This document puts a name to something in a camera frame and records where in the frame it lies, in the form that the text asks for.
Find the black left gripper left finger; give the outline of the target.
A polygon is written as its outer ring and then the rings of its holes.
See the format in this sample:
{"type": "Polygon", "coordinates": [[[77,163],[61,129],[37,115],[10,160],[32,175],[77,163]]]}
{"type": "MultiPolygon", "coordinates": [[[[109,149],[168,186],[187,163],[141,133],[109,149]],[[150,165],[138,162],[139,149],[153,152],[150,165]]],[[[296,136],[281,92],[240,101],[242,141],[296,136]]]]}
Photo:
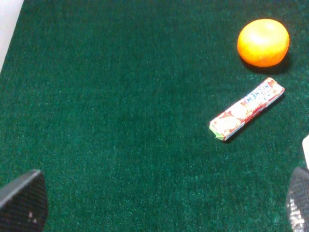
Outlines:
{"type": "Polygon", "coordinates": [[[48,197],[41,170],[30,170],[0,189],[2,232],[42,232],[47,217],[48,197]]]}

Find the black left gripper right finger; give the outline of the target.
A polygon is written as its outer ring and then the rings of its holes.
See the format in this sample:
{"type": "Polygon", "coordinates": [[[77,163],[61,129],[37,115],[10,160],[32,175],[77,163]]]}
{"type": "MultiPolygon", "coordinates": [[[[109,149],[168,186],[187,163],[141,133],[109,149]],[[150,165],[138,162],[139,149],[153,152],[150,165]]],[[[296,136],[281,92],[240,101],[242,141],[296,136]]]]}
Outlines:
{"type": "Polygon", "coordinates": [[[286,214],[292,231],[309,231],[309,171],[295,168],[286,195],[286,214]]]}

